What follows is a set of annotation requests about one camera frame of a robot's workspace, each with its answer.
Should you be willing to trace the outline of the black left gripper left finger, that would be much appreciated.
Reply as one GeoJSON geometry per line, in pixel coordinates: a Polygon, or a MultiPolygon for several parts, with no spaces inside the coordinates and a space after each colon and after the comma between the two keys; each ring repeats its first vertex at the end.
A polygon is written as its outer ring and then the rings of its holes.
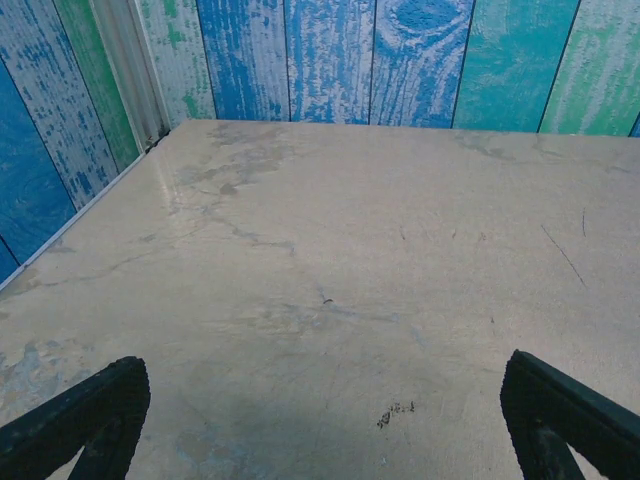
{"type": "Polygon", "coordinates": [[[1,428],[1,477],[126,477],[150,405],[145,362],[123,357],[1,428]]]}

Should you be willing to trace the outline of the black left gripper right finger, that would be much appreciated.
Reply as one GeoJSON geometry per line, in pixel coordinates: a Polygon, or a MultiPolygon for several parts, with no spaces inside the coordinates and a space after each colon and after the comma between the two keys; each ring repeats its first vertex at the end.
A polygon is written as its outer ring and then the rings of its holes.
{"type": "Polygon", "coordinates": [[[582,479],[575,454],[607,479],[639,477],[639,416],[528,352],[506,364],[501,410],[525,479],[582,479]]]}

